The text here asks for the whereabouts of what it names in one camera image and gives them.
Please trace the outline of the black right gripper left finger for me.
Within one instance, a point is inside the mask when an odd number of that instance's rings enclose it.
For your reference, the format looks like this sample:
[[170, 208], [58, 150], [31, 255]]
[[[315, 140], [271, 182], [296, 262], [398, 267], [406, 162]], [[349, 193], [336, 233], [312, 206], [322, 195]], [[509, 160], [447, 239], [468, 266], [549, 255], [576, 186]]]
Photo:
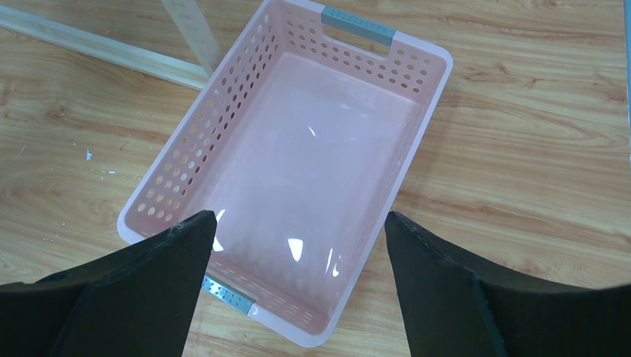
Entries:
[[1, 286], [3, 356], [180, 356], [217, 221], [200, 211], [119, 251]]

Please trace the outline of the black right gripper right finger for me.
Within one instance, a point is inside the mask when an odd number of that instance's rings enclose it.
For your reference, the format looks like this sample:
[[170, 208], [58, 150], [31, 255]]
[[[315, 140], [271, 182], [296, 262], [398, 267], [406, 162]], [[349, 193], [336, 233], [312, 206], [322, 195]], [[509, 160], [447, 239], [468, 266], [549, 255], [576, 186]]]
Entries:
[[385, 220], [413, 356], [628, 356], [630, 285], [530, 276], [450, 243], [401, 213]]

